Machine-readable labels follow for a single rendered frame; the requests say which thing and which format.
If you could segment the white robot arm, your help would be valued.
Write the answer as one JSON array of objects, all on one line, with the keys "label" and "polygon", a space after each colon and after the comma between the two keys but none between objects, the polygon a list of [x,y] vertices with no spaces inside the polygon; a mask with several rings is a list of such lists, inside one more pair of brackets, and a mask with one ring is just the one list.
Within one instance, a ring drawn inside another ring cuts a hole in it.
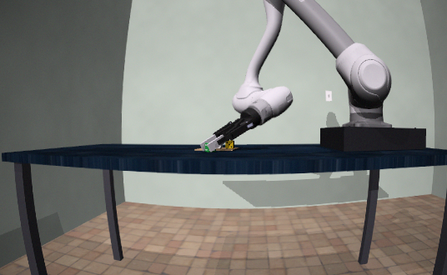
[{"label": "white robot arm", "polygon": [[285,4],[337,58],[336,70],[347,85],[349,95],[349,122],[342,127],[391,128],[392,124],[383,119],[383,102],[391,89],[387,65],[364,44],[355,43],[315,0],[264,0],[267,27],[249,64],[244,84],[233,97],[235,111],[255,109],[261,126],[284,113],[293,102],[287,87],[263,90],[259,85],[260,69],[280,33]]}]

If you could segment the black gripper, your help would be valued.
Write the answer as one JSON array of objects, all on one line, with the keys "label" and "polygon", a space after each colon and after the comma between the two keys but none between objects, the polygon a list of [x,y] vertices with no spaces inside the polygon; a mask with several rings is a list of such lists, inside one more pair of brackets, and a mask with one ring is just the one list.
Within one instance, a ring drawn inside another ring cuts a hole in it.
[{"label": "black gripper", "polygon": [[218,131],[213,133],[212,137],[201,142],[200,146],[202,150],[205,151],[205,143],[208,143],[209,151],[212,152],[228,140],[232,141],[249,129],[256,128],[260,122],[261,119],[259,113],[255,109],[248,107],[241,112],[240,119],[238,118],[234,122],[229,122],[221,127]]}]

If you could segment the yellow die with black pips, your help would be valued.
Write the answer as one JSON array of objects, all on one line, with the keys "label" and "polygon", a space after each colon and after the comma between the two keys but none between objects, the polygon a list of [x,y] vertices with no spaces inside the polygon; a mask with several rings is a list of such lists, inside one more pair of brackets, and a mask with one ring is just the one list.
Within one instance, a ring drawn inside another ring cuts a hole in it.
[{"label": "yellow die with black pips", "polygon": [[234,148],[234,140],[232,140],[232,141],[228,140],[225,143],[225,148]]}]

